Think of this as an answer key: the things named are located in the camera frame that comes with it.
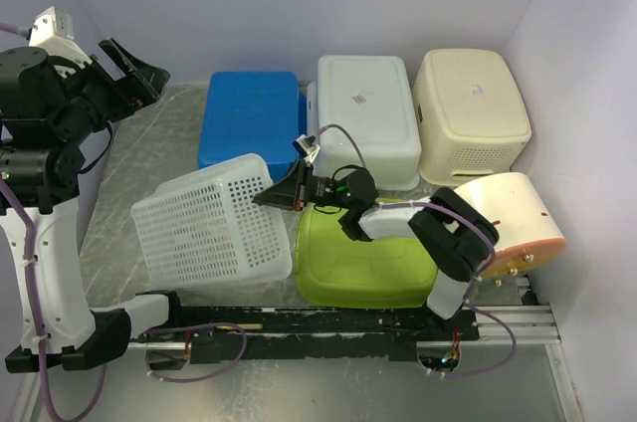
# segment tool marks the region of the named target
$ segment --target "laundry basket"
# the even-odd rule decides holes
[[[292,270],[281,210],[252,203],[272,184],[247,154],[163,183],[130,214],[154,288],[238,286]]]

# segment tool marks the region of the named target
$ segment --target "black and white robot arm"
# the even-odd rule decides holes
[[[337,178],[313,175],[319,146],[312,137],[295,142],[304,159],[297,160],[278,183],[257,194],[254,202],[285,210],[303,210],[309,203],[346,210],[338,219],[354,241],[389,237],[416,237],[440,270],[427,306],[448,319],[462,305],[480,265],[493,257],[498,231],[484,216],[449,188],[431,198],[405,203],[376,201],[378,191],[369,171],[357,165]]]
[[[49,366],[89,369],[121,356],[132,337],[168,320],[167,295],[90,309],[84,293],[76,245],[80,145],[154,104],[170,77],[113,39],[100,47],[123,77],[114,80],[87,55],[73,41],[71,16],[52,7],[37,17],[28,47],[0,53],[0,124],[11,134],[0,143],[0,226],[23,308],[20,346],[6,358],[10,372],[38,370],[43,340]],[[25,214],[35,242],[25,238]]]

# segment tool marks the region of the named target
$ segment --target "cream cylinder with orange side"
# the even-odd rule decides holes
[[[566,247],[566,239],[523,173],[485,176],[455,191],[500,234],[496,261],[484,277],[537,268]]]

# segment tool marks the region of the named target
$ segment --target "gray floor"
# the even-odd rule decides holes
[[[196,169],[205,95],[202,89],[171,89],[157,105],[121,124],[81,253],[91,306],[110,306],[148,289],[129,209],[159,183]],[[430,189],[421,183],[408,196]],[[286,218],[294,237],[299,214]],[[204,288],[181,297],[190,305],[308,305],[294,278],[242,289]],[[475,301],[519,304],[515,280],[504,280],[501,288],[483,284]],[[489,365],[507,350],[467,347],[460,369]],[[419,364],[344,358],[244,361],[214,380],[169,384],[147,377],[142,358],[142,350],[132,349],[109,365],[104,395],[88,421],[562,420],[543,346],[521,347],[510,364],[480,378],[446,381],[426,377]],[[188,367],[175,376],[209,370]],[[62,415],[77,415],[94,390],[95,372],[55,368],[51,377]],[[39,420],[48,418],[40,414]]]

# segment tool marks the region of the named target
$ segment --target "lime green plastic bin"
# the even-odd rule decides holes
[[[351,241],[338,224],[342,214],[311,207],[301,218],[295,265],[302,296],[341,308],[422,306],[437,272],[422,244],[416,238]]]

